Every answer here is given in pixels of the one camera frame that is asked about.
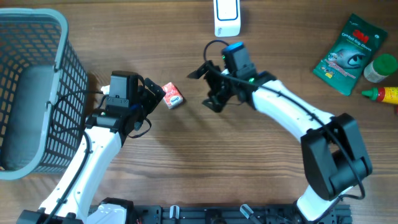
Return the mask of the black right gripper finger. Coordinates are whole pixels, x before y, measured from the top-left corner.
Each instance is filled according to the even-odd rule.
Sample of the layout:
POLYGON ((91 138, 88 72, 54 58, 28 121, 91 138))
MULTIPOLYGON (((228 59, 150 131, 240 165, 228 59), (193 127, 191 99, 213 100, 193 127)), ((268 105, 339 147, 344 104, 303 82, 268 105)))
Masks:
POLYGON ((190 79, 200 79, 202 76, 207 74, 212 74, 211 67, 213 66, 213 62, 211 60, 207 60, 202 65, 200 65, 196 70, 189 73, 187 78, 190 79))
POLYGON ((222 112, 223 108, 226 106, 227 102, 229 101, 229 96, 216 96, 211 95, 207 99, 202 101, 202 104, 209 108, 210 110, 214 111, 215 113, 222 112))

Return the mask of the small orange white box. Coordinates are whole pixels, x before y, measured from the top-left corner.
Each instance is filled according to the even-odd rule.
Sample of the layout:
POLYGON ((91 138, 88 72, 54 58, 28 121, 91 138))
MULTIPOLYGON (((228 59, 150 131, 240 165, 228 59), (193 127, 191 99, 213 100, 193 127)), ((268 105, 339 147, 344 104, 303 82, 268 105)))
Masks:
POLYGON ((168 109, 174 109, 175 107, 183 103, 182 94, 179 92, 178 88, 172 82, 169 82, 168 84, 164 85, 162 89, 163 91, 165 91, 165 96, 163 100, 167 105, 168 109))

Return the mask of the green white sachet packet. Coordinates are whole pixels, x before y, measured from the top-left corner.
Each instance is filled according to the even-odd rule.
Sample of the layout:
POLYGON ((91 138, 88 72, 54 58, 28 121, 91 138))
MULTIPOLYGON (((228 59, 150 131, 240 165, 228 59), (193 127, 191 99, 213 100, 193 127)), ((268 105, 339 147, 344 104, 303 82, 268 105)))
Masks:
POLYGON ((313 73, 341 94, 349 96, 387 36, 384 29, 352 14, 313 73))

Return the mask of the red yellow green-capped bottle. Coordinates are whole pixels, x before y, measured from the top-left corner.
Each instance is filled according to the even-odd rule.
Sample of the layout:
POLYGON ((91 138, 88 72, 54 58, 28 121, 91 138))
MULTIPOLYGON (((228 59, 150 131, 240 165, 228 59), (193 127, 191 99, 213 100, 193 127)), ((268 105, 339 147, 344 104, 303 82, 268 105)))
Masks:
POLYGON ((374 87, 370 90, 362 91, 361 94, 372 101, 397 105, 397 91, 397 87, 374 87))

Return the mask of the green lidded round jar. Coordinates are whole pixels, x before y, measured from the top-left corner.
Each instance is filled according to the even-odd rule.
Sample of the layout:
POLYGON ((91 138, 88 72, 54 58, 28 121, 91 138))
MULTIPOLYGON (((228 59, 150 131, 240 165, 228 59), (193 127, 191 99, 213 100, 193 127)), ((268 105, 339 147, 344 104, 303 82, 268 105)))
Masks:
POLYGON ((382 54, 364 69, 364 77, 372 83, 379 83, 397 71, 397 59, 391 54, 382 54))

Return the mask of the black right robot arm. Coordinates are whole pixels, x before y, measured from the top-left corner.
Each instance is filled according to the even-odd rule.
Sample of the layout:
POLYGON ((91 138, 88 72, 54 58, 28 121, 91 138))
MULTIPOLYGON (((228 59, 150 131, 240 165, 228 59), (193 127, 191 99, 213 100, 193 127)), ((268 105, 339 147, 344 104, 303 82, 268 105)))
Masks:
POLYGON ((343 200, 353 187, 360 189, 356 200, 365 198, 363 180, 373 171, 357 121, 346 113, 319 110, 269 72, 258 72, 241 42, 225 44, 221 54, 224 67, 207 59, 189 75, 203 78, 210 88, 203 104, 219 113, 236 96, 278 122, 301 145, 307 189, 291 206, 266 212, 262 222, 348 223, 343 200))

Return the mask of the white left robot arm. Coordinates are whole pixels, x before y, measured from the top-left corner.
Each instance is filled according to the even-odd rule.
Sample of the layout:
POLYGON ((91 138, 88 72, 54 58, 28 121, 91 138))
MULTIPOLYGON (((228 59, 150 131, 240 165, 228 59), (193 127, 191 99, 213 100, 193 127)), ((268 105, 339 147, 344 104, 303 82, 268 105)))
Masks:
POLYGON ((77 127, 83 138, 60 182, 36 211, 23 210, 18 223, 137 223, 134 203, 106 198, 91 206, 104 173, 131 132, 148 122, 165 92, 138 73, 116 70, 97 107, 77 127))

